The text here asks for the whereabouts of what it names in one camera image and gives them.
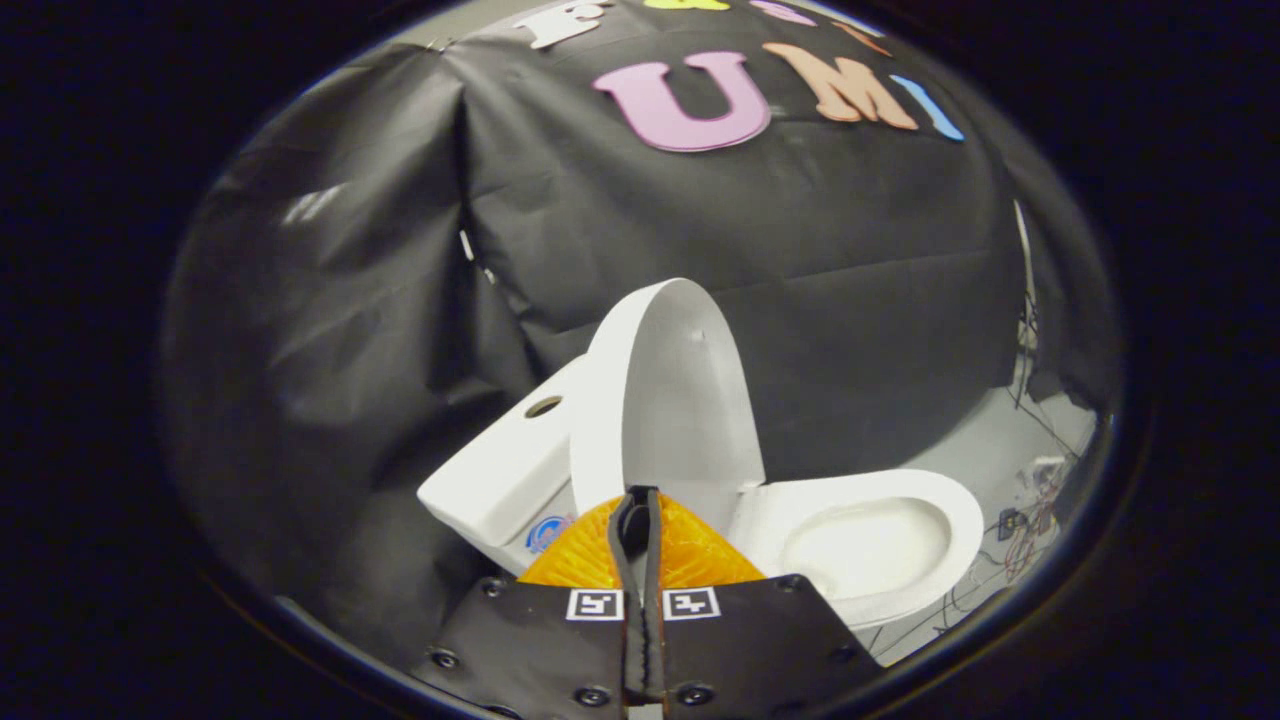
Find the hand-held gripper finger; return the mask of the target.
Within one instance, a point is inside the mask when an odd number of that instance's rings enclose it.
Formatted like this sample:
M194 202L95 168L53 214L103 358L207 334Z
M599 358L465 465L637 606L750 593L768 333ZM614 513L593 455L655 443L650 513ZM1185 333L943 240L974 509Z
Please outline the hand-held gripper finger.
M820 719L881 666L803 574L767 575L649 487L645 620L667 719Z
M472 584L428 643L419 680L475 714L625 719L645 688L643 615L622 529L635 500L585 512L522 575Z

